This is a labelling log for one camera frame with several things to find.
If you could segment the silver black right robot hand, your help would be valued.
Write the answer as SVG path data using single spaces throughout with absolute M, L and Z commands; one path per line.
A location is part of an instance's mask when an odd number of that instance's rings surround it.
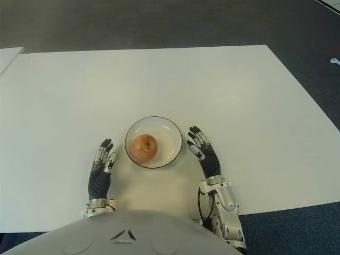
M 188 136 L 191 140 L 188 140 L 187 144 L 198 159 L 205 178 L 221 175 L 218 157 L 208 137 L 197 126 L 189 127 L 189 130 Z

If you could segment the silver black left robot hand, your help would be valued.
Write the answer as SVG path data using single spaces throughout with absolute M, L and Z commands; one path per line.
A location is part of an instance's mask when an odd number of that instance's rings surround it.
M 112 148 L 112 140 L 105 139 L 95 153 L 88 181 L 89 200 L 107 198 L 117 158 L 117 154 L 111 152 Z

